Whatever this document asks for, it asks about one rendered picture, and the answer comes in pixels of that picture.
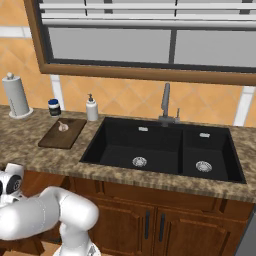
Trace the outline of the dark wooden cutting board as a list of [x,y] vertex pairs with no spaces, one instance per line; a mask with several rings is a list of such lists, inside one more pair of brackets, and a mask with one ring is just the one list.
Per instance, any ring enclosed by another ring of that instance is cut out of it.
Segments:
[[[60,131],[60,123],[66,124],[68,129]],[[71,149],[87,121],[85,119],[59,118],[38,142],[39,147]]]

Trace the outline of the black double sink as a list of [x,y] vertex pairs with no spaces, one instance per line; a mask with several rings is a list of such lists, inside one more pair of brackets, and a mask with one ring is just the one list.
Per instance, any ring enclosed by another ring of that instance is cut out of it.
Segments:
[[84,163],[244,184],[230,130],[106,117]]

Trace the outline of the white soap dispenser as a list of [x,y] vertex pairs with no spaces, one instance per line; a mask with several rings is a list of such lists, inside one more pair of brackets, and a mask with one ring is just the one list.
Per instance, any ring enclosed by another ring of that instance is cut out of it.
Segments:
[[89,99],[86,102],[86,114],[88,121],[98,120],[98,104],[92,97],[92,94],[89,94]]

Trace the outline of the grey tap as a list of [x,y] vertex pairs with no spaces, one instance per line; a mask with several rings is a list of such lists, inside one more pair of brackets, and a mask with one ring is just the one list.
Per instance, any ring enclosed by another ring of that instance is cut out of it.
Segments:
[[175,117],[170,117],[168,115],[169,109],[169,97],[170,97],[170,84],[166,83],[164,87],[164,93],[162,97],[161,109],[163,114],[158,117],[158,121],[161,123],[163,127],[167,127],[169,124],[176,124],[180,122],[180,109],[177,109],[177,114]]

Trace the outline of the brown wooden panel under sink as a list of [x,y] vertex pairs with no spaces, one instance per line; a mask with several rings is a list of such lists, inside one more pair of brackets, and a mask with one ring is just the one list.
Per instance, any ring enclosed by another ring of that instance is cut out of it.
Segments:
[[106,196],[156,205],[213,212],[217,200],[213,197],[193,195],[181,192],[165,191],[126,184],[104,182]]

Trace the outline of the dark jar with blue lid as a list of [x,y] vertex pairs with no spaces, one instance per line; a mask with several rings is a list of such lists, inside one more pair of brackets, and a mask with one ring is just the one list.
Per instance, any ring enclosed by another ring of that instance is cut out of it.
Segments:
[[50,115],[52,117],[57,117],[61,115],[61,109],[57,99],[50,99],[48,101],[48,108],[49,108]]

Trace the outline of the wood-framed window with blinds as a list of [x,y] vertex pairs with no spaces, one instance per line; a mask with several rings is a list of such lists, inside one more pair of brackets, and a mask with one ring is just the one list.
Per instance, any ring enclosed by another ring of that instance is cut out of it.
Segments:
[[24,0],[43,73],[256,86],[256,0]]

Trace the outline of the brown wooden cupboard door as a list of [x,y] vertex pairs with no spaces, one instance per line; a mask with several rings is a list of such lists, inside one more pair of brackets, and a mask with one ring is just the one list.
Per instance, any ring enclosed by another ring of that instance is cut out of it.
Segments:
[[[159,242],[162,213],[165,226]],[[234,256],[243,228],[241,221],[158,208],[154,256]]]
[[[154,208],[151,206],[90,197],[99,208],[99,219],[89,231],[102,253],[112,256],[151,256]],[[144,238],[146,211],[150,211],[149,237]]]

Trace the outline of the brown wooden drawer front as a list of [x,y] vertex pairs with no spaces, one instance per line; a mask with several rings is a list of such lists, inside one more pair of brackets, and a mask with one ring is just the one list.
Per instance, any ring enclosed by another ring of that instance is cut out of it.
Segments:
[[49,186],[69,187],[68,178],[63,175],[26,170],[21,191],[26,197],[40,194]]

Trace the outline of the white paper towel roll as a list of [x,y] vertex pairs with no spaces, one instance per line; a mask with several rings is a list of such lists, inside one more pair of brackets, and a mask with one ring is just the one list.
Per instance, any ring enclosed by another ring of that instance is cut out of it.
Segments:
[[9,116],[13,119],[24,119],[33,113],[33,109],[28,105],[22,80],[19,76],[8,72],[2,79],[8,103],[10,106]]

